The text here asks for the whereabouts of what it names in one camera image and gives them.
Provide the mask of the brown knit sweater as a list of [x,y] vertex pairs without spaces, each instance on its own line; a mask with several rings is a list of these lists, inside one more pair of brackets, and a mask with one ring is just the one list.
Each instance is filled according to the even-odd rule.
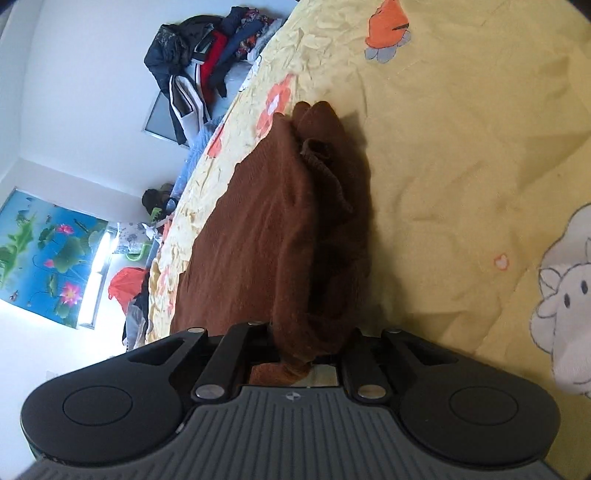
[[257,385],[290,385],[358,325],[370,274],[370,173],[327,102],[277,114],[235,167],[180,275],[173,332],[270,327],[280,360]]

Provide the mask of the yellow floral bed quilt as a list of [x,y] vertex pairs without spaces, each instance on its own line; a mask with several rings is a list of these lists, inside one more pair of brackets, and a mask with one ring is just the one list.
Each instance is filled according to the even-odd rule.
[[590,392],[590,23],[567,1],[305,1],[266,45],[153,265],[169,333],[190,248],[273,114],[325,100],[370,164],[386,318]]

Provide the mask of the orange red bag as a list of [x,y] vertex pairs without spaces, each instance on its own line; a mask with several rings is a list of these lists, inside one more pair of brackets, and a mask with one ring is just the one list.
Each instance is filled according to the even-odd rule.
[[127,313],[131,301],[141,292],[142,283],[148,270],[138,267],[124,267],[111,279],[107,296],[116,300],[124,314]]

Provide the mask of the green plastic item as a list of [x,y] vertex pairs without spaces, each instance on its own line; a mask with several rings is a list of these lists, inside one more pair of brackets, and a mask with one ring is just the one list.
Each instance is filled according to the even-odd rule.
[[121,230],[119,245],[123,248],[127,260],[138,262],[148,256],[154,244],[158,244],[166,220],[165,211],[154,207],[148,222],[126,224]]

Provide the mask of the pile of mixed clothes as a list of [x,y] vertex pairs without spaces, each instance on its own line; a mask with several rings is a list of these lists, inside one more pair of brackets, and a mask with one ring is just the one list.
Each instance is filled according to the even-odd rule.
[[284,19],[256,7],[233,6],[228,15],[197,15],[159,27],[144,65],[167,101],[171,140],[187,145],[211,120],[215,96],[228,96],[226,76],[252,64]]

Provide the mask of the dark clothes heap on floor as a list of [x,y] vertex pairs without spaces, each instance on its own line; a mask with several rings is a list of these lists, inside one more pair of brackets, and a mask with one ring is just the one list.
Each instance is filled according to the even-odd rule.
[[122,344],[127,351],[144,346],[146,336],[153,329],[153,324],[148,315],[148,280],[149,274],[146,274],[139,293],[132,298],[127,308],[122,334]]

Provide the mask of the blue lotus wall poster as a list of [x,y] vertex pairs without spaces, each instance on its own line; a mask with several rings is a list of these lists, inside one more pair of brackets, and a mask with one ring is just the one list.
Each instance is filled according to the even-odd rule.
[[1,207],[1,299],[92,329],[114,239],[105,220],[12,190]]

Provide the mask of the blue striped cloth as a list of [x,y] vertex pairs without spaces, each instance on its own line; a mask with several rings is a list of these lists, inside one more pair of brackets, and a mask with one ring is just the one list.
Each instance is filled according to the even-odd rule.
[[209,140],[211,140],[213,133],[221,125],[221,120],[228,113],[233,99],[243,90],[242,84],[245,83],[250,70],[252,70],[252,64],[249,62],[240,61],[235,63],[235,65],[230,67],[228,75],[225,78],[228,96],[222,98],[218,94],[214,95],[212,118],[204,123],[204,127],[199,129],[194,140],[189,144],[188,156],[171,190],[170,197],[175,202],[178,202],[183,194],[188,180],[197,166],[197,162],[200,160],[201,155],[204,154],[205,147]]

